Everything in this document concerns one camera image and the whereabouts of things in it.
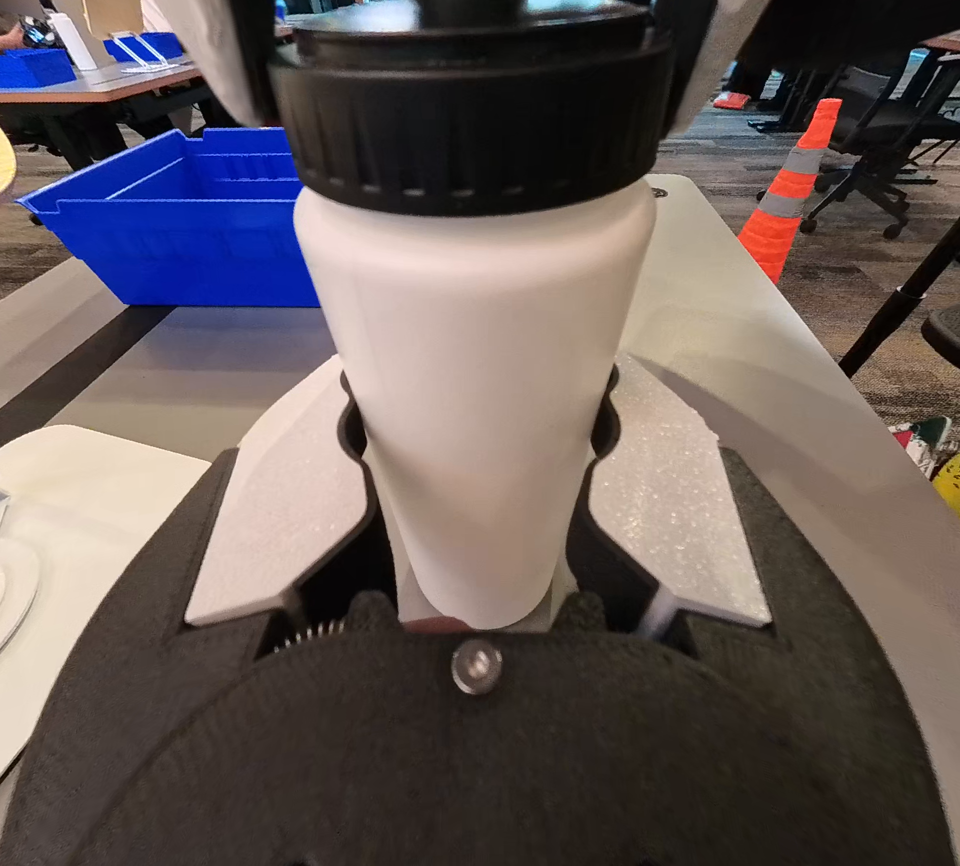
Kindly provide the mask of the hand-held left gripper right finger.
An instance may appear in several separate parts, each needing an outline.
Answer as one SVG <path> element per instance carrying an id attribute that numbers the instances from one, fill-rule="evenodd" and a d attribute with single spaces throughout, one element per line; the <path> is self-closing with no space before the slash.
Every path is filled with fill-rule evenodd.
<path id="1" fill-rule="evenodd" d="M 719 441 L 702 416 L 619 353 L 590 437 L 566 561 L 607 626 L 661 638 L 682 612 L 772 621 Z"/>

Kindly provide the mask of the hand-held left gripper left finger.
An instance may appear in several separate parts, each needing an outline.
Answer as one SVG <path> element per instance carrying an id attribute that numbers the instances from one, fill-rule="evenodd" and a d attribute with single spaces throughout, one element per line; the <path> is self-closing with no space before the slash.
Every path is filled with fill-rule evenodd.
<path id="1" fill-rule="evenodd" d="M 398 602 L 366 440 L 339 356 L 258 418 L 237 447 L 187 624 L 280 609 L 316 624 L 365 590 Z"/>

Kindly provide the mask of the blue plastic bin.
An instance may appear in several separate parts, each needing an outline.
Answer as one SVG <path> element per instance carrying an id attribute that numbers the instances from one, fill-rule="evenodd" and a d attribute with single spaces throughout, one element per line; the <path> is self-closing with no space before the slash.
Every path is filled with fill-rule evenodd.
<path id="1" fill-rule="evenodd" d="M 317 308 L 283 128 L 178 130 L 18 200 L 128 306 Z"/>

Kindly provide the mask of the black bottle lid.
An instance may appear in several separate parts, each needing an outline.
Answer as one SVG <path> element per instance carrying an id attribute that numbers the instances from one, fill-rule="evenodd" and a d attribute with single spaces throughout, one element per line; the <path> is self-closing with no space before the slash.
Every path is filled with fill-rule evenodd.
<path id="1" fill-rule="evenodd" d="M 304 187 L 405 216 L 593 200 L 653 167 L 673 72 L 615 0 L 384 0 L 294 30 L 270 81 Z"/>

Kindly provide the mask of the small blue bin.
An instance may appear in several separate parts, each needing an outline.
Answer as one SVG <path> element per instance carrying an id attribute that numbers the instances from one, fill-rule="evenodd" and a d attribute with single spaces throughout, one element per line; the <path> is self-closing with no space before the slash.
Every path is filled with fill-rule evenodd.
<path id="1" fill-rule="evenodd" d="M 42 89 L 77 79 L 73 65 L 61 49 L 18 49 L 0 57 L 2 90 Z"/>
<path id="2" fill-rule="evenodd" d="M 169 60 L 185 56 L 185 51 L 177 37 L 172 32 L 146 32 L 141 35 L 148 43 L 155 47 L 162 56 Z M 106 51 L 119 63 L 131 63 L 129 56 L 123 50 L 117 49 L 109 39 L 103 42 Z"/>

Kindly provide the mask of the small acrylic holder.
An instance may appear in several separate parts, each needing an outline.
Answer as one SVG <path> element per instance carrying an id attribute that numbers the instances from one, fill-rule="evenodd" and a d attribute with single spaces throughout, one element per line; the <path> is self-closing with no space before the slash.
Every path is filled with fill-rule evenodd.
<path id="1" fill-rule="evenodd" d="M 117 32 L 110 37 L 117 49 L 123 50 L 129 60 L 141 71 L 156 71 L 171 67 L 169 59 L 148 43 L 141 35 L 132 32 Z"/>

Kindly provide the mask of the brown edged table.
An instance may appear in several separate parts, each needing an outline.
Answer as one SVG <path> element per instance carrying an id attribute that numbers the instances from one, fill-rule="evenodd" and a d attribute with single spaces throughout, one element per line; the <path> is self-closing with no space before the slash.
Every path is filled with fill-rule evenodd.
<path id="1" fill-rule="evenodd" d="M 201 72 L 184 58 L 146 73 L 127 73 L 119 64 L 40 88 L 2 88 L 1 122 L 16 145 L 37 146 L 78 171 L 127 144 L 121 125 L 147 138 L 161 134 L 172 113 L 199 106 L 205 118 L 223 118 Z"/>

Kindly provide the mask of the white stand base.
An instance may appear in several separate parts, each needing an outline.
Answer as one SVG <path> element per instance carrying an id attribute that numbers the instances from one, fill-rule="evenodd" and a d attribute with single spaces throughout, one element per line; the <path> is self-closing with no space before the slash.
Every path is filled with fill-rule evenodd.
<path id="1" fill-rule="evenodd" d="M 128 564 L 210 464 L 72 425 L 2 446 L 5 533 L 40 564 L 38 594 L 1 650 L 1 771 L 26 747 L 80 634 Z"/>

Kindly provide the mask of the black office chair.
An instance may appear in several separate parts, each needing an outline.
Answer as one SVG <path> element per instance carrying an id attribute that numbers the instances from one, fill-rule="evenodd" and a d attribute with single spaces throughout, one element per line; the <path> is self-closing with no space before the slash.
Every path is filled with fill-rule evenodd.
<path id="1" fill-rule="evenodd" d="M 958 145 L 958 119 L 942 114 L 958 85 L 958 56 L 934 57 L 931 69 L 918 69 L 896 97 L 900 75 L 855 66 L 835 74 L 828 90 L 842 104 L 827 147 L 854 162 L 815 176 L 822 200 L 802 215 L 801 234 L 813 234 L 823 211 L 858 193 L 892 219 L 883 237 L 897 239 L 909 220 L 906 193 L 895 184 L 902 168 L 926 141 Z"/>

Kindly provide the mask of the orange traffic cone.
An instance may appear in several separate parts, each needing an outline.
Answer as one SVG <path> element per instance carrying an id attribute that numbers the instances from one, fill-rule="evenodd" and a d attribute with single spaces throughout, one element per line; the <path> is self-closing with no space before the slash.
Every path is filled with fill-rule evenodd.
<path id="1" fill-rule="evenodd" d="M 774 284 L 782 277 L 842 102 L 822 99 L 816 105 L 806 131 L 739 232 L 740 244 Z"/>

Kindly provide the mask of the black tape strip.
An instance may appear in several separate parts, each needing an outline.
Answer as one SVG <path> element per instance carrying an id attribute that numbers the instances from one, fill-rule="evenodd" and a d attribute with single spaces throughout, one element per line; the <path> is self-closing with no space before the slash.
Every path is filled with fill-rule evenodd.
<path id="1" fill-rule="evenodd" d="M 1 445 L 42 428 L 175 307 L 127 307 L 1 406 Z"/>

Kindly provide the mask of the red green white packet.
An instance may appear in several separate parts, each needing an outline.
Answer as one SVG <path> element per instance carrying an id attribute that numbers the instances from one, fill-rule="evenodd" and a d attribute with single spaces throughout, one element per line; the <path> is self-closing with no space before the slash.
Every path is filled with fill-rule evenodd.
<path id="1" fill-rule="evenodd" d="M 889 426 L 889 432 L 929 480 L 959 452 L 959 441 L 952 438 L 953 430 L 954 422 L 949 416 L 930 416 Z"/>

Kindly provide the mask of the black stand pole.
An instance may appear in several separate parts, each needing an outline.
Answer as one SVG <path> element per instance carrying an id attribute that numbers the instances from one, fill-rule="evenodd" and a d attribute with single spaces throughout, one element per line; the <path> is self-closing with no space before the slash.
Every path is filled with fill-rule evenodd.
<path id="1" fill-rule="evenodd" d="M 955 220 L 918 267 L 897 287 L 864 330 L 838 361 L 839 368 L 852 379 L 926 298 L 930 287 L 958 257 L 959 220 Z"/>

